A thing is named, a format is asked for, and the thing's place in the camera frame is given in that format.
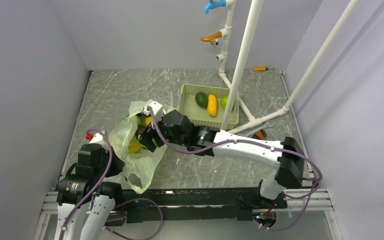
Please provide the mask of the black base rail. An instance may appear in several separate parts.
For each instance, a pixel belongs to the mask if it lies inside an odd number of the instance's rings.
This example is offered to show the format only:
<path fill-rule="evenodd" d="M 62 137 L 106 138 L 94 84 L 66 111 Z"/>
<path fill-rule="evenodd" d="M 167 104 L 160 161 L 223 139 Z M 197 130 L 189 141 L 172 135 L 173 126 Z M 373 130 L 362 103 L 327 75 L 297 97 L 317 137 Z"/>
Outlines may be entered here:
<path fill-rule="evenodd" d="M 125 189 L 115 212 L 126 223 L 235 219 L 250 221 L 262 212 L 286 209 L 285 196 L 262 198 L 257 187 L 150 189 L 142 194 Z"/>

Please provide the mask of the pale green plastic basket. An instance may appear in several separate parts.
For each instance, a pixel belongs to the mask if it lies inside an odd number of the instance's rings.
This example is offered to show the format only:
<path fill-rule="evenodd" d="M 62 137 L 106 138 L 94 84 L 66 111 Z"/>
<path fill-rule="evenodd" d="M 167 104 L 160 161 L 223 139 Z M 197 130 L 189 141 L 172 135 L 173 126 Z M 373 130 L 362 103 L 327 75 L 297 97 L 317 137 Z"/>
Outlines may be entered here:
<path fill-rule="evenodd" d="M 229 94 L 228 88 L 183 84 L 178 111 L 195 125 L 220 128 Z"/>

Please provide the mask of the silver open-end wrench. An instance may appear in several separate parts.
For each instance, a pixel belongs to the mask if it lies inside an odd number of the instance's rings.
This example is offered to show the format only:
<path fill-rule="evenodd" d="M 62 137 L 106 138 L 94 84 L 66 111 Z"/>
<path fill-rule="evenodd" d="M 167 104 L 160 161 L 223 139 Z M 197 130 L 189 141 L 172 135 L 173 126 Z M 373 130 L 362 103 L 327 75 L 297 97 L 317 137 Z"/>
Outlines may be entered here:
<path fill-rule="evenodd" d="M 264 130 L 266 128 L 272 128 L 273 126 L 274 126 L 274 121 L 268 120 L 265 123 L 262 123 L 258 126 L 246 129 L 244 131 L 241 131 L 241 132 L 237 133 L 237 135 L 243 136 L 243 137 L 249 137 L 249 136 L 254 135 L 256 132 L 258 132 L 260 130 Z"/>

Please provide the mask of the light green plastic bag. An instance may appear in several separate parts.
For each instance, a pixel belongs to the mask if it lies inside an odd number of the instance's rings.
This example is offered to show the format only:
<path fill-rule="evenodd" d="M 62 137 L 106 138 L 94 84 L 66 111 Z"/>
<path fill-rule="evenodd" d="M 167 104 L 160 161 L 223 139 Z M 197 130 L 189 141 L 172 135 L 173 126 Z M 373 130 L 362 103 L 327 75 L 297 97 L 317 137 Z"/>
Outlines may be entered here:
<path fill-rule="evenodd" d="M 127 116 L 109 133 L 108 138 L 116 156 L 125 163 L 123 171 L 111 179 L 117 183 L 125 179 L 138 194 L 150 187 L 155 170 L 167 149 L 164 145 L 151 152 L 139 145 L 135 135 L 139 129 L 136 115 L 141 114 L 147 105 L 145 101 L 132 101 Z"/>

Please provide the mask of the white PVC pipe frame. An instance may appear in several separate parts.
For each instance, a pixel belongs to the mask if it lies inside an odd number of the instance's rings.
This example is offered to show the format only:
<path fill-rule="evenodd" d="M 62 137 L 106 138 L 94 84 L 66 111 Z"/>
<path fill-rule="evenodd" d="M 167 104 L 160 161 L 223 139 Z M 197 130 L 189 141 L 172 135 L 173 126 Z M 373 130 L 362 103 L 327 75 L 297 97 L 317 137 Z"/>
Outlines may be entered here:
<path fill-rule="evenodd" d="M 233 79 L 229 86 L 229 97 L 228 97 L 228 103 L 226 106 L 226 110 L 223 115 L 222 123 L 221 123 L 221 129 L 225 130 L 228 125 L 228 121 L 232 112 L 233 103 L 234 103 L 234 97 L 239 92 L 239 86 L 242 80 L 243 72 L 245 69 L 246 61 L 248 59 L 248 55 L 251 49 L 252 41 L 254 38 L 254 34 L 258 25 L 258 20 L 261 14 L 261 10 L 263 8 L 263 1 L 262 0 L 253 0 L 250 4 L 250 9 L 247 17 L 247 22 L 244 29 L 244 34 L 242 38 L 242 43 L 240 46 L 238 59 L 236 62 Z M 327 51 L 329 50 L 330 46 L 334 42 L 337 35 L 340 33 L 341 29 L 345 26 L 348 18 L 351 16 L 351 13 L 355 10 L 357 5 L 360 3 L 359 0 L 351 0 L 349 1 L 348 5 L 344 9 L 341 16 L 338 18 L 337 22 L 335 23 L 334 27 L 330 31 L 329 35 L 321 45 L 320 49 L 316 53 L 315 57 L 309 64 L 308 68 L 304 72 L 303 76 L 301 77 L 299 83 L 297 84 L 296 88 L 286 101 L 286 103 L 282 106 L 282 108 L 278 109 L 277 111 L 267 114 L 260 118 L 252 117 L 246 124 L 243 124 L 239 127 L 231 129 L 229 132 L 232 134 L 237 134 L 240 132 L 243 132 L 245 130 L 248 130 L 250 128 L 254 128 L 258 125 L 261 125 L 262 123 L 265 123 L 269 120 L 272 120 L 274 118 L 280 117 L 285 115 L 291 108 L 293 102 L 298 97 L 298 95 L 301 93 L 301 91 L 304 89 L 304 86 L 306 85 L 307 81 L 309 80 L 311 74 L 316 70 L 316 67 L 322 60 L 322 58 L 326 55 Z"/>

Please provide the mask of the blue plastic faucet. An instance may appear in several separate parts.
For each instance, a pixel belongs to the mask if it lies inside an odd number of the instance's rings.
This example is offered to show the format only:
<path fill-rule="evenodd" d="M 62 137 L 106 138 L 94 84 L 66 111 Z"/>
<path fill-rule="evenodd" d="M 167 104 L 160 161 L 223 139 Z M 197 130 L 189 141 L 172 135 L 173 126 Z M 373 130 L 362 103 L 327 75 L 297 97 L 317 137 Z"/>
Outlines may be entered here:
<path fill-rule="evenodd" d="M 210 10 L 225 7 L 227 5 L 226 0 L 209 0 L 208 4 L 204 8 L 204 14 L 209 14 Z"/>

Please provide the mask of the orange handled screwdriver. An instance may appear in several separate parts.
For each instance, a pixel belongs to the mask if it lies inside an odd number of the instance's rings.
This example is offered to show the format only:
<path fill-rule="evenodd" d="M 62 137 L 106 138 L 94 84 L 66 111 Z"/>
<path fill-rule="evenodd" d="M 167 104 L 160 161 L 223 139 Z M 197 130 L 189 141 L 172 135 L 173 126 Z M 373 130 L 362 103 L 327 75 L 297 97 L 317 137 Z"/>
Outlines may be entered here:
<path fill-rule="evenodd" d="M 267 67 L 254 67 L 252 70 L 254 72 L 265 72 L 268 70 L 268 68 Z"/>

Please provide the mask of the orange plastic faucet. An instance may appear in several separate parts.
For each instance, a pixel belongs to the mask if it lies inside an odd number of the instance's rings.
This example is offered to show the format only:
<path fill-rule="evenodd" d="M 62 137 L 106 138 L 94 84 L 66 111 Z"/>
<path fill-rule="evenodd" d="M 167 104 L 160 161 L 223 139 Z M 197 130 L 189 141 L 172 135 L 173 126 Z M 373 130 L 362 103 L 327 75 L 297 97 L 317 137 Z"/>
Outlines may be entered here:
<path fill-rule="evenodd" d="M 200 38 L 200 40 L 202 42 L 208 42 L 211 45 L 217 45 L 218 44 L 218 39 L 221 38 L 222 36 L 223 36 L 222 32 L 218 31 L 217 33 L 214 33 L 212 35 L 203 36 L 203 37 Z"/>

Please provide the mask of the yellow fake mango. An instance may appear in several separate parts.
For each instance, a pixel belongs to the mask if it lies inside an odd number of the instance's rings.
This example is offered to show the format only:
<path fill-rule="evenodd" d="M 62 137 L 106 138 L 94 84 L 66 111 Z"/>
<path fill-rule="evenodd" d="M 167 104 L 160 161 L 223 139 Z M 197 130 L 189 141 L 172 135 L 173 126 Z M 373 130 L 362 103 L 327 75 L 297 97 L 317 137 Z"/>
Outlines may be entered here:
<path fill-rule="evenodd" d="M 215 95 L 210 94 L 208 96 L 208 105 L 207 105 L 207 113 L 210 117 L 216 117 L 218 110 L 218 102 Z"/>

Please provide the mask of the dark green fake avocado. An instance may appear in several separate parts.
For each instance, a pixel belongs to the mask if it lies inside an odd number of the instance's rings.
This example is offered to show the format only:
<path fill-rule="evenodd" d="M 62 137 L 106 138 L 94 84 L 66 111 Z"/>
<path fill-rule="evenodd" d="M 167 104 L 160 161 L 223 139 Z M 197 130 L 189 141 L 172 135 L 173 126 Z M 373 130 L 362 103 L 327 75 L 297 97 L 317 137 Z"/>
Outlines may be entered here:
<path fill-rule="evenodd" d="M 206 108 L 208 106 L 208 96 L 204 92 L 197 92 L 194 96 L 195 103 L 201 107 Z"/>

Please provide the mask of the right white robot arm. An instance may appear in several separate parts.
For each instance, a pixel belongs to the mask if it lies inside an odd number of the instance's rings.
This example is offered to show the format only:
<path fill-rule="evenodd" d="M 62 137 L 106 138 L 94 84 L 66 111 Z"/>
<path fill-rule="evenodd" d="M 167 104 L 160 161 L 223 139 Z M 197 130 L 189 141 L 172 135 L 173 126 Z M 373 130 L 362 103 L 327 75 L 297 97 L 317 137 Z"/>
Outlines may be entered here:
<path fill-rule="evenodd" d="M 265 141 L 239 136 L 194 125 L 176 110 L 164 114 L 151 106 L 146 106 L 143 114 L 151 118 L 138 134 L 139 145 L 145 150 L 154 152 L 167 146 L 185 155 L 237 157 L 272 168 L 274 173 L 263 179 L 255 194 L 256 203 L 262 208 L 269 207 L 284 190 L 302 187 L 305 160 L 294 138 Z"/>

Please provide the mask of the light green fake pear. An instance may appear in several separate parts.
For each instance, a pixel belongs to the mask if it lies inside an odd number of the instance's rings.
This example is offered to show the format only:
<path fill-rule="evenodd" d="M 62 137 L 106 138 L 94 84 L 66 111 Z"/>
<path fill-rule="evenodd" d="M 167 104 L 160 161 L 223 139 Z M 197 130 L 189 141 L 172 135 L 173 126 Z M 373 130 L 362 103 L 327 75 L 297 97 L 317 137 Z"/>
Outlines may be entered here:
<path fill-rule="evenodd" d="M 224 96 L 220 99 L 220 105 L 222 107 L 222 109 L 225 111 L 226 110 L 226 107 L 227 107 L 227 103 L 228 103 L 228 96 Z"/>

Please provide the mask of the orange black brush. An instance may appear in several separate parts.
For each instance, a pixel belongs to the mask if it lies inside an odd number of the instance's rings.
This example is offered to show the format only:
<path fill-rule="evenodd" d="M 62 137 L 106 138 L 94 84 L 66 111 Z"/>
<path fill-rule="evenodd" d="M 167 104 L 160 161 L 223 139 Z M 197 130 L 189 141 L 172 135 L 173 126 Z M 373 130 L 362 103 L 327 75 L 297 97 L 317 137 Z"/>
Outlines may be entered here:
<path fill-rule="evenodd" d="M 253 135 L 253 139 L 259 139 L 259 140 L 265 140 L 267 137 L 267 133 L 264 129 L 261 129 L 259 131 L 256 131 Z"/>

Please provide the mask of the yellow fake lemon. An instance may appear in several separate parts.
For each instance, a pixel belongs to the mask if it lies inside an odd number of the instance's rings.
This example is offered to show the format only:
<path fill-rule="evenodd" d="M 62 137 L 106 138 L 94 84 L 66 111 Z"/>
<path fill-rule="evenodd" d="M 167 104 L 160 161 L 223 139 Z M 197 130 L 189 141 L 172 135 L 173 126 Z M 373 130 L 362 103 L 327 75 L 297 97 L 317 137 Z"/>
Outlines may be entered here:
<path fill-rule="evenodd" d="M 141 149 L 142 147 L 138 141 L 131 141 L 128 145 L 129 154 L 137 154 Z"/>

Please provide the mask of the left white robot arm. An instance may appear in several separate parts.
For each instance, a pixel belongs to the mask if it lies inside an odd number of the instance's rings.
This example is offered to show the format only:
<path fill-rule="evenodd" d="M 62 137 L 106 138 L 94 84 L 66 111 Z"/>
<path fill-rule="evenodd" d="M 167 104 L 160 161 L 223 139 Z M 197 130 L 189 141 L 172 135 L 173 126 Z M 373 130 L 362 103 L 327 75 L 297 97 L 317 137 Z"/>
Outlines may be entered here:
<path fill-rule="evenodd" d="M 99 143 L 84 144 L 58 182 L 56 240 L 96 240 L 112 210 L 124 203 L 120 183 L 105 181 L 119 174 L 124 163 L 113 149 Z"/>

